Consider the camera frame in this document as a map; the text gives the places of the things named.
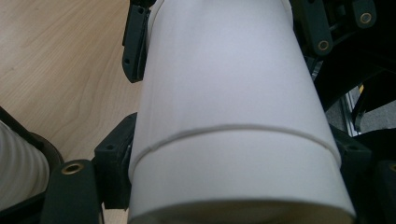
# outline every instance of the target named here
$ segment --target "white pipe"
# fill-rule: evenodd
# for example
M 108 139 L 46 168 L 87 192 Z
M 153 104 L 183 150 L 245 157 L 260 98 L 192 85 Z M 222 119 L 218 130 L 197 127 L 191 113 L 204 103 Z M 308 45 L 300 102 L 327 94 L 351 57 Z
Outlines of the white pipe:
M 49 177 L 44 155 L 0 121 L 0 211 L 43 192 Z
M 131 223 L 351 223 L 284 1 L 166 0 L 130 162 Z

